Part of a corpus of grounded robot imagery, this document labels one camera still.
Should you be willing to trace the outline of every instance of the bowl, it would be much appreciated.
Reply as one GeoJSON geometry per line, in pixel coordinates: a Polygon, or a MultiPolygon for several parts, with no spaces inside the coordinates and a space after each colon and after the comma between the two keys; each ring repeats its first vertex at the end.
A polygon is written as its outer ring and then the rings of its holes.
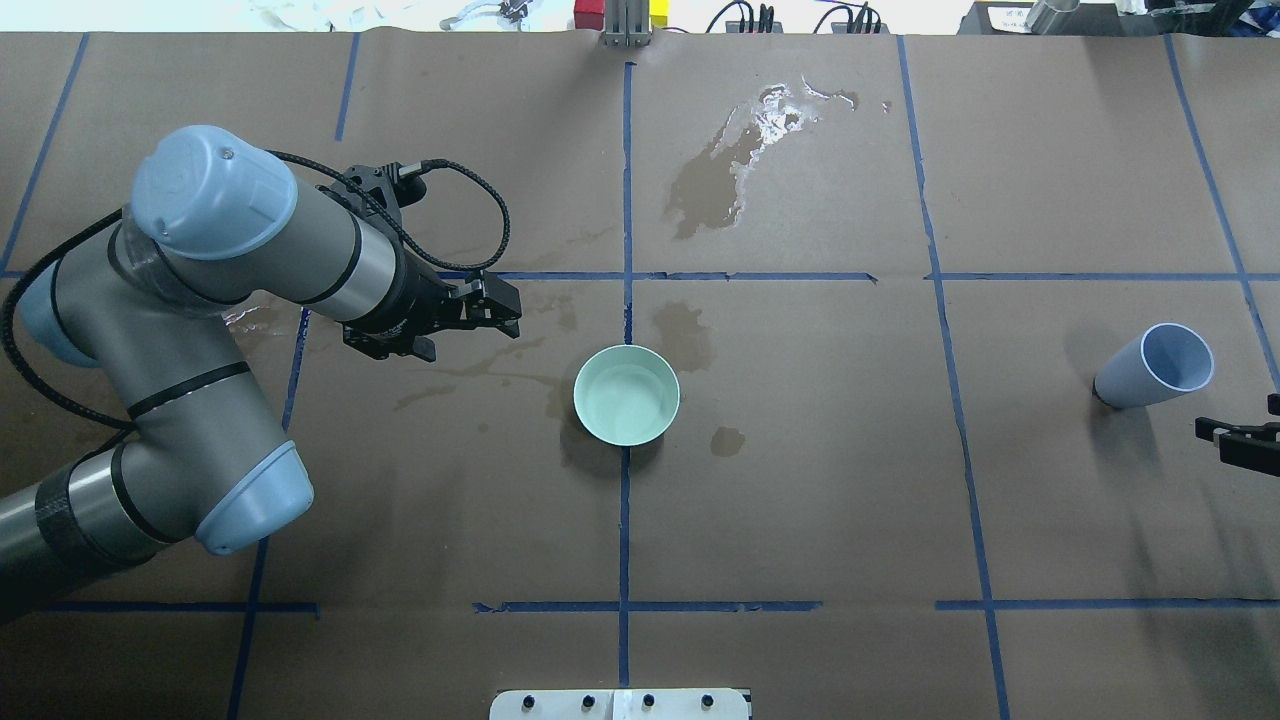
{"type": "Polygon", "coordinates": [[[582,427],[604,442],[644,445],[676,419],[680,380],[653,350],[614,345],[593,355],[577,372],[573,407],[582,427]]]}

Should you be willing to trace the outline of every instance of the cup opening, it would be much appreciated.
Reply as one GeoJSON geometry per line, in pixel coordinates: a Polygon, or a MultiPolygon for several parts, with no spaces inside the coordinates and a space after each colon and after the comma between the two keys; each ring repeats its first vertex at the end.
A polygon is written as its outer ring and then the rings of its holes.
{"type": "Polygon", "coordinates": [[[1142,360],[1161,383],[1197,391],[1213,378],[1213,352],[1194,331],[1176,323],[1155,325],[1142,338],[1142,360]]]}

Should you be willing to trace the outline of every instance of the blue joint cap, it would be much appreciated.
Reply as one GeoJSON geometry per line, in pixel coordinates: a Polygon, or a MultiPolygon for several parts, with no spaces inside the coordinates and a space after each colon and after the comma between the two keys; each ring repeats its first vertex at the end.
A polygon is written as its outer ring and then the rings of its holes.
{"type": "Polygon", "coordinates": [[[133,176],[133,222],[165,249],[227,260],[275,237],[298,182],[280,159],[214,126],[169,133],[133,176]]]}
{"type": "Polygon", "coordinates": [[[196,528],[196,539],[212,555],[230,555],[296,520],[314,498],[307,469],[288,441],[218,501],[196,528]]]}
{"type": "Polygon", "coordinates": [[[18,315],[22,318],[22,324],[27,325],[31,337],[47,347],[63,363],[78,368],[97,368],[97,360],[76,347],[76,343],[67,334],[67,329],[63,328],[63,323],[58,319],[54,305],[54,278],[58,275],[59,263],[61,260],[40,273],[27,292],[22,293],[22,297],[18,299],[18,315]]]}

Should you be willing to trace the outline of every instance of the cup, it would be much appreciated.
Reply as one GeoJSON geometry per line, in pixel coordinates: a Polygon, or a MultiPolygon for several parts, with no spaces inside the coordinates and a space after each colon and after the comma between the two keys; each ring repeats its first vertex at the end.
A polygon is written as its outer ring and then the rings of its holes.
{"type": "Polygon", "coordinates": [[[1213,352],[1196,331],[1160,323],[1116,352],[1093,393],[1111,407],[1140,407],[1196,392],[1213,379],[1213,352]]]}
{"type": "Polygon", "coordinates": [[[582,427],[604,442],[644,445],[676,419],[680,380],[662,355],[639,345],[614,345],[577,372],[573,407],[582,427]]]}

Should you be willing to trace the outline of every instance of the white paper label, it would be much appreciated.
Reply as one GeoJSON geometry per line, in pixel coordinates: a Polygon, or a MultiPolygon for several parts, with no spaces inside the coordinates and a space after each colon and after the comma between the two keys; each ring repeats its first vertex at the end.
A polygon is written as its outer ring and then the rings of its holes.
{"type": "Polygon", "coordinates": [[[1027,14],[1030,12],[1030,8],[987,8],[991,27],[1001,32],[1030,33],[1027,27],[1027,14]]]}

